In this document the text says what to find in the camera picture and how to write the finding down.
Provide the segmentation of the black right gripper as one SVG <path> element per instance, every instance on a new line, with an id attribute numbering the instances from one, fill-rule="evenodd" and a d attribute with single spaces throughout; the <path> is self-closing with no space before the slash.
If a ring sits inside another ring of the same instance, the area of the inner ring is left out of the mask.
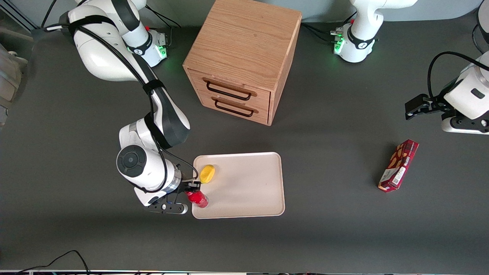
<path id="1" fill-rule="evenodd" d="M 199 192 L 200 190 L 200 181 L 181 182 L 176 190 L 167 194 L 167 203 L 170 205 L 174 205 L 175 203 L 177 203 L 178 197 L 181 193 L 185 195 L 185 192 Z"/>

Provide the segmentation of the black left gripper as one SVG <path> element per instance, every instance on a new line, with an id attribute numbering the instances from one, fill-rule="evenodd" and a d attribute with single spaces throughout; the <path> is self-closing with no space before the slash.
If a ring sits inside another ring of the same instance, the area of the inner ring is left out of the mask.
<path id="1" fill-rule="evenodd" d="M 421 113 L 443 113 L 442 116 L 456 116 L 457 111 L 444 98 L 445 94 L 437 96 L 419 94 L 410 101 L 405 103 L 405 120 L 410 120 L 414 115 Z"/>

